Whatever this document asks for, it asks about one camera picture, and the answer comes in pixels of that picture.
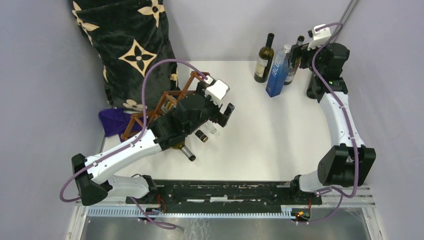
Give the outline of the tall clear glass bottle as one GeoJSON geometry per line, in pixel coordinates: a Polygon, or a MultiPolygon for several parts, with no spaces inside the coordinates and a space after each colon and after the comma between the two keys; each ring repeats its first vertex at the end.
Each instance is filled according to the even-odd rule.
{"type": "Polygon", "coordinates": [[[210,122],[206,122],[205,123],[205,128],[211,133],[211,134],[215,134],[217,132],[217,129],[214,127],[213,123],[210,122]]]}

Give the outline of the blue square vodka bottle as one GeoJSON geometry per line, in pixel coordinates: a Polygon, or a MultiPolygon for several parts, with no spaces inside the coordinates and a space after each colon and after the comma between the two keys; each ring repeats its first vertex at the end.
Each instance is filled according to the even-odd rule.
{"type": "Polygon", "coordinates": [[[291,44],[285,44],[282,49],[275,53],[265,88],[271,98],[280,95],[285,85],[286,78],[290,72],[287,55],[290,55],[291,48],[291,44]]]}

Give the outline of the green wine bottle black cap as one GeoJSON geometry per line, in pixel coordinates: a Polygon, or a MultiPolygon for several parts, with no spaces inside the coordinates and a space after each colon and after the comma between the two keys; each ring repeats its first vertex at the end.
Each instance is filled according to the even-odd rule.
{"type": "Polygon", "coordinates": [[[272,48],[274,37],[275,34],[270,32],[267,35],[265,45],[259,50],[254,71],[254,80],[258,83],[265,83],[267,81],[268,73],[275,54],[275,51],[272,48]]]}

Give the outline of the clear liquor bottle black cap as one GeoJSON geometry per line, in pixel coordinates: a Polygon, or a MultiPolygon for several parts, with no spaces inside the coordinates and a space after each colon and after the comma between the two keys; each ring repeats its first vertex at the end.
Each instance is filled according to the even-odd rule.
{"type": "MultiPolygon", "coordinates": [[[[164,113],[167,113],[168,111],[174,109],[176,107],[175,104],[173,104],[169,99],[164,102],[161,109],[164,113]]],[[[200,129],[198,129],[195,133],[197,138],[200,139],[203,143],[207,142],[209,137],[200,129]]]]}

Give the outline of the brown wooden wine rack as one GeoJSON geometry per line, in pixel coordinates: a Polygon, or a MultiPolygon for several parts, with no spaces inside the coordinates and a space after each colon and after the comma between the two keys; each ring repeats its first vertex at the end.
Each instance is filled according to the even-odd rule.
{"type": "MultiPolygon", "coordinates": [[[[194,90],[188,90],[194,79],[197,79],[199,82],[203,80],[199,73],[192,71],[190,73],[190,77],[187,83],[184,85],[182,90],[164,91],[155,109],[148,110],[146,112],[147,125],[157,119],[159,116],[162,116],[167,113],[172,108],[175,108],[177,106],[177,103],[184,97],[186,97],[188,94],[195,93],[194,90]]],[[[130,114],[129,123],[127,124],[124,132],[119,136],[121,142],[124,142],[129,138],[134,137],[138,132],[141,131],[136,129],[136,127],[142,128],[144,126],[143,116],[144,113],[142,112],[130,114]]]]}

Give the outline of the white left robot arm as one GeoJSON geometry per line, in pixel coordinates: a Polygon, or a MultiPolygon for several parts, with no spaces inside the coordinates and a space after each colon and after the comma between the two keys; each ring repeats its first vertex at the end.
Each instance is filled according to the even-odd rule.
{"type": "Polygon", "coordinates": [[[116,173],[142,158],[182,145],[187,136],[207,122],[225,127],[235,109],[229,103],[224,112],[220,111],[229,91],[230,87],[220,79],[211,84],[200,82],[194,93],[183,97],[176,107],[149,123],[142,132],[96,155],[74,155],[71,179],[78,190],[77,199],[84,206],[95,205],[107,197],[133,197],[145,204],[153,203],[157,189],[150,176],[122,177],[116,173]]]}

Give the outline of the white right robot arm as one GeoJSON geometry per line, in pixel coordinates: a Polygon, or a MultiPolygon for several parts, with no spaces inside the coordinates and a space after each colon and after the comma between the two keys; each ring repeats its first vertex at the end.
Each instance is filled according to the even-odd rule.
{"type": "Polygon", "coordinates": [[[294,178],[297,185],[289,189],[288,196],[295,204],[306,201],[309,193],[337,191],[354,197],[376,159],[376,151],[366,147],[350,112],[348,89],[341,76],[349,56],[350,51],[340,43],[312,48],[295,44],[288,55],[291,67],[312,72],[306,95],[323,110],[332,145],[317,170],[294,178]]]}

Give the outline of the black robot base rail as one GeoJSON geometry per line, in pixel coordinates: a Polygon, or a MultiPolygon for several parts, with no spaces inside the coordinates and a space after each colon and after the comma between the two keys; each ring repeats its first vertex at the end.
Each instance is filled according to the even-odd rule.
{"type": "Polygon", "coordinates": [[[140,205],[163,203],[167,214],[271,214],[282,206],[321,205],[321,197],[294,181],[154,180],[140,205]]]}

